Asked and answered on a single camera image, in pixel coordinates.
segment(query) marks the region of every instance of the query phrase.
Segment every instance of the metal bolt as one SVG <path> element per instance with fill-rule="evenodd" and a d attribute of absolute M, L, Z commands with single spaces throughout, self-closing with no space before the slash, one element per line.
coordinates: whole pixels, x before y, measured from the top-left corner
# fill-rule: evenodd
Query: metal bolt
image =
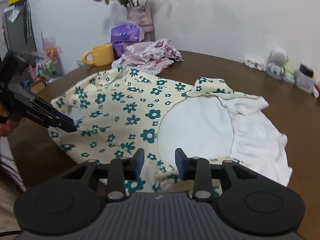
<path fill-rule="evenodd" d="M 120 191 L 112 191 L 108 194 L 108 198 L 110 199 L 120 199 L 122 197 L 123 197 L 123 194 Z"/>
<path fill-rule="evenodd" d="M 211 193 L 206 190 L 199 190 L 196 192 L 196 197 L 201 199 L 209 198 L 211 197 Z"/>

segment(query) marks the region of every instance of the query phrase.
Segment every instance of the tissue pack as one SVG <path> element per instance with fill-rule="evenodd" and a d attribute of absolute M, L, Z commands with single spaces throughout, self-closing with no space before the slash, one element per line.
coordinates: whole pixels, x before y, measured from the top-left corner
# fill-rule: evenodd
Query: tissue pack
<path fill-rule="evenodd" d="M 122 24 L 111 30 L 111 42 L 140 42 L 144 39 L 144 29 L 134 24 Z"/>

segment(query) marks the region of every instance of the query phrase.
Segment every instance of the black cable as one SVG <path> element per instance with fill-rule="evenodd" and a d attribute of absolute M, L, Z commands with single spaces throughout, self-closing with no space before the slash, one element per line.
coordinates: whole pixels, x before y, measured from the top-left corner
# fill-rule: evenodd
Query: black cable
<path fill-rule="evenodd" d="M 0 237 L 3 237 L 3 236 L 12 236 L 12 235 L 18 235 L 20 234 L 21 231 L 7 231 L 7 232 L 1 232 L 0 233 Z"/>

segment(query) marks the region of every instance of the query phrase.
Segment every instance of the cream shirt with green flowers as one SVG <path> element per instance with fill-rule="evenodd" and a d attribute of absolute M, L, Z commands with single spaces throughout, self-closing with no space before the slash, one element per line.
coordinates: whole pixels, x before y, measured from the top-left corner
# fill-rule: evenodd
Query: cream shirt with green flowers
<path fill-rule="evenodd" d="M 179 180 L 178 171 L 158 153 L 161 120 L 186 97 L 203 95 L 226 100 L 257 98 L 233 91 L 222 79 L 200 77 L 191 86 L 135 68 L 125 76 L 122 68 L 111 69 L 91 75 L 52 101 L 64 114 L 68 114 L 71 107 L 81 109 L 83 117 L 75 120 L 76 132 L 49 128 L 49 133 L 77 163 L 88 159 L 110 163 L 114 158 L 131 157 L 138 148 L 143 148 L 145 162 L 140 178 L 126 181 L 125 186 L 128 193 L 157 192 Z"/>

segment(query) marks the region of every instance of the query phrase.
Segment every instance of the brown tabletop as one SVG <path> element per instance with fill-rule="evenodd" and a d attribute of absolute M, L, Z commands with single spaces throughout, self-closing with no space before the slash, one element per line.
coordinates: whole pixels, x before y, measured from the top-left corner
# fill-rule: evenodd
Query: brown tabletop
<path fill-rule="evenodd" d="M 307 239 L 320 239 L 320 100 L 223 58 L 182 51 L 184 62 L 175 62 L 159 76 L 193 85 L 200 77 L 223 78 L 229 87 L 247 94 L 263 96 L 269 107 L 263 112 L 287 135 L 289 166 L 293 173 L 289 187 L 306 203 L 306 215 L 299 233 Z M 39 96 L 47 101 L 61 95 L 86 76 L 109 69 L 81 67 L 45 88 Z M 22 179 L 28 186 L 37 185 L 75 165 L 51 140 L 47 130 L 29 120 L 9 137 L 9 143 Z"/>

